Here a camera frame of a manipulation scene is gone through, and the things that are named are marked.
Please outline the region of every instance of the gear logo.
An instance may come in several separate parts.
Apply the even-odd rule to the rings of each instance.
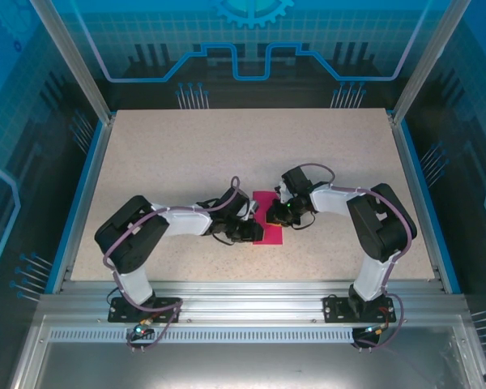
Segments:
[[[218,16],[224,16],[228,23],[235,22],[239,28],[254,28],[256,24],[264,28],[267,23],[275,23],[277,16],[285,16],[288,6],[293,6],[293,0],[213,1]]]
[[[32,26],[32,8],[28,0],[0,0],[0,21],[16,39]]]

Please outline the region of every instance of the vented metal strip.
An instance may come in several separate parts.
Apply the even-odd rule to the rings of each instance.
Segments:
[[[146,340],[147,343],[160,334],[161,329]],[[49,341],[55,343],[124,343],[130,328],[79,328],[56,327],[50,332]],[[267,328],[267,327],[175,327],[169,329],[163,343],[352,343],[351,328]]]

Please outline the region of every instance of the black mounting bracket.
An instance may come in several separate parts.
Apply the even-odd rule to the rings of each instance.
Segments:
[[[367,305],[367,309],[356,314],[349,304],[349,297],[336,297],[331,294],[322,299],[322,311],[325,323],[384,323],[386,316],[380,308],[386,308],[389,323],[396,322],[396,312],[392,299],[381,295]]]
[[[177,297],[154,297],[151,308],[161,308],[170,306],[180,301]],[[154,323],[167,323],[173,314],[173,310],[167,310],[153,318]],[[132,306],[124,297],[115,297],[112,299],[108,312],[109,323],[139,323],[145,318],[151,317],[151,312],[144,312]],[[173,323],[178,323],[178,316],[173,319]]]

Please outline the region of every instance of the speckled tabletop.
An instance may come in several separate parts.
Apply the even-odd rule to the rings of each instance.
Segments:
[[[241,189],[273,190],[305,162],[330,166],[336,185],[392,186],[415,220],[384,109],[209,109],[119,111],[100,171],[72,280],[111,280],[95,231],[128,199],[188,205]],[[305,168],[312,182],[326,172]],[[350,280],[364,253],[350,219],[318,214],[303,231],[285,229],[282,246],[225,246],[212,237],[162,239],[146,262],[150,280]],[[419,234],[393,278],[433,278]]]

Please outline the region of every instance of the blue frame edge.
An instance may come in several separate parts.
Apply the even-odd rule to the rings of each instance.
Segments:
[[[412,142],[411,133],[408,130],[408,125],[405,122],[405,119],[402,120],[401,127],[405,140],[407,141],[408,151],[410,153],[410,157],[416,171],[416,176],[420,184],[421,192],[423,193],[424,205],[426,206],[428,210],[428,215],[430,216],[430,223],[432,224],[434,234],[436,236],[437,246],[439,247],[439,251],[441,252],[443,265],[445,266],[444,270],[446,272],[446,277],[448,278],[448,281],[450,283],[451,291],[452,293],[461,293],[461,288],[459,287],[459,282],[457,280],[457,276],[455,275],[454,265],[452,264],[452,259],[450,258],[448,247],[446,247],[445,237],[443,236],[441,226],[439,225],[439,220],[437,220],[436,209],[434,208],[432,198],[430,197],[430,191],[428,190],[427,182],[424,180],[420,160],[416,154],[416,148],[414,147],[414,143]]]
[[[62,238],[59,241],[58,251],[56,252],[56,256],[54,257],[54,263],[49,274],[49,280],[47,281],[47,285],[45,286],[45,293],[47,294],[52,294],[52,291],[56,284],[56,280],[58,279],[58,273],[60,267],[62,266],[65,248],[68,245],[68,241],[70,238],[70,231],[72,230],[75,215],[78,211],[79,203],[81,202],[81,196],[83,195],[84,184],[87,181],[88,173],[90,172],[90,168],[92,166],[92,159],[97,149],[97,143],[99,141],[100,133],[103,129],[104,124],[101,120],[99,120],[97,122],[96,131],[92,138],[92,143],[90,144],[90,148],[88,149],[87,159],[84,161],[83,171],[81,172],[78,186],[75,189],[74,199],[72,200],[72,205],[70,207],[68,217],[66,218],[65,228],[63,229]]]

